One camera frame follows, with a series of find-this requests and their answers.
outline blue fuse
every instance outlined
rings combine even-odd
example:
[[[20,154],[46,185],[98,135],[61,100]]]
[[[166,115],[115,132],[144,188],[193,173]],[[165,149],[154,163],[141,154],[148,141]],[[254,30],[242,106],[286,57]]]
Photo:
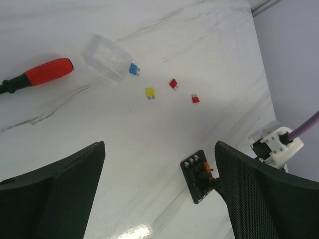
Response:
[[[140,75],[140,68],[135,65],[134,63],[131,64],[130,66],[130,73],[136,76]]]

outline white connector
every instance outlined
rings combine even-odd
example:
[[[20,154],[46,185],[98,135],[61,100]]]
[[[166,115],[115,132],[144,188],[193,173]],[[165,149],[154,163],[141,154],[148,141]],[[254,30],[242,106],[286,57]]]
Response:
[[[280,127],[260,141],[266,143],[272,151],[269,153],[270,157],[265,160],[266,164],[281,169],[304,146],[298,137],[287,145],[281,143],[279,136],[290,132],[290,128]]]
[[[292,132],[290,128],[281,126],[278,121],[273,121],[249,136],[252,149],[254,149],[254,143],[258,141],[260,141],[261,144],[267,144],[270,149],[270,152],[269,150],[266,150],[266,153],[261,154],[263,156],[259,161],[272,167],[282,169],[285,164],[304,146],[304,143],[298,137],[287,145],[280,141],[281,135],[290,132]]]

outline red screwdriver handle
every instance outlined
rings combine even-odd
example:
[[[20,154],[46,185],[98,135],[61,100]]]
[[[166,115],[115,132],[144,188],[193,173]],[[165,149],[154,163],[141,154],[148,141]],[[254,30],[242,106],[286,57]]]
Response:
[[[53,81],[73,71],[73,65],[68,58],[59,58],[46,62],[25,72],[32,86]]]

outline yellow fuse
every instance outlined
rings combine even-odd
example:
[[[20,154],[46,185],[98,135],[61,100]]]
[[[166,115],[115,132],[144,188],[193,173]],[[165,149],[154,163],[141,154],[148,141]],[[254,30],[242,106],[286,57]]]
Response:
[[[145,94],[148,99],[155,99],[155,89],[154,88],[145,88]]]

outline black circuit board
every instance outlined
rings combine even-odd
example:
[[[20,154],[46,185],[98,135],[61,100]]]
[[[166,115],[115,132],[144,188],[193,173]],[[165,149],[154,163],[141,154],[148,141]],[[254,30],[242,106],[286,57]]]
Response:
[[[196,152],[180,163],[195,204],[200,203],[213,190],[213,187],[209,185],[209,178],[213,176],[211,172],[208,173],[203,169],[204,163],[207,163],[207,159],[203,150]]]

